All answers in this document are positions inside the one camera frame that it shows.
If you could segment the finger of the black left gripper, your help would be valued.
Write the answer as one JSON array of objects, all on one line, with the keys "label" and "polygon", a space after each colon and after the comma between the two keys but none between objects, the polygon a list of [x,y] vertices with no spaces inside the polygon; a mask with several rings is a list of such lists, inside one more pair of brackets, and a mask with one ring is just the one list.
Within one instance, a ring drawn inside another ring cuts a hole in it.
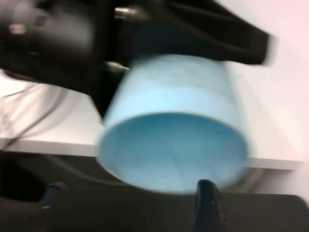
[{"label": "finger of the black left gripper", "polygon": [[271,36],[214,0],[143,0],[135,55],[180,54],[261,65]]}]

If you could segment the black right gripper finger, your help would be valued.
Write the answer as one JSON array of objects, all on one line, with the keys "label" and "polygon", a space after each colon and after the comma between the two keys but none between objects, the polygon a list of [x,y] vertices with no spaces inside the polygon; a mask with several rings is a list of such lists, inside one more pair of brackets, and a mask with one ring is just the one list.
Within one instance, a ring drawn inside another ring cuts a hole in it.
[{"label": "black right gripper finger", "polygon": [[193,232],[225,232],[226,213],[217,186],[209,180],[197,184]]}]

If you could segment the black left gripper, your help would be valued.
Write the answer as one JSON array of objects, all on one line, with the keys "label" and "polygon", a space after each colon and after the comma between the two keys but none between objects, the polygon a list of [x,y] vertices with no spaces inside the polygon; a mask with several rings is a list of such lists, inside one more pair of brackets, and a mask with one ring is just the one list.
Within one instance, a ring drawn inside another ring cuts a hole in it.
[{"label": "black left gripper", "polygon": [[133,33],[164,16],[163,0],[3,0],[0,67],[15,76],[93,92],[104,118],[141,53]]}]

